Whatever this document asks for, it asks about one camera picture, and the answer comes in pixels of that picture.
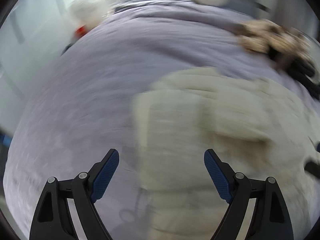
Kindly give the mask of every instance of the bed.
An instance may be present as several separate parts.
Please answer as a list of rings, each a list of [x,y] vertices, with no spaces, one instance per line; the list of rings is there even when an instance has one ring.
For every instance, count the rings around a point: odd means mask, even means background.
[[[221,29],[256,17],[256,9],[255,0],[231,0],[225,8],[191,0],[119,0],[114,15],[61,56],[31,96],[15,132],[4,190],[23,233],[28,237],[49,177],[71,179],[115,148],[121,155],[119,168],[96,209],[114,239],[147,239],[151,211],[137,176],[131,102],[168,73],[215,66],[228,77],[262,76],[320,114],[319,102],[302,85],[273,70],[264,55],[246,53]],[[320,198],[312,197],[314,208],[301,235],[320,215]],[[74,204],[69,205],[78,236],[85,239]]]

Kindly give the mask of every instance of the blue gripper pad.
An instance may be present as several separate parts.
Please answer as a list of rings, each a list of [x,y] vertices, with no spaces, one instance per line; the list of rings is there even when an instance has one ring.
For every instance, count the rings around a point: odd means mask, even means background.
[[[230,193],[229,182],[209,151],[204,153],[204,165],[210,174],[220,198],[224,199],[228,204],[231,203],[233,197]]]
[[[92,194],[90,196],[92,203],[102,198],[118,165],[119,153],[115,150],[92,184]]]

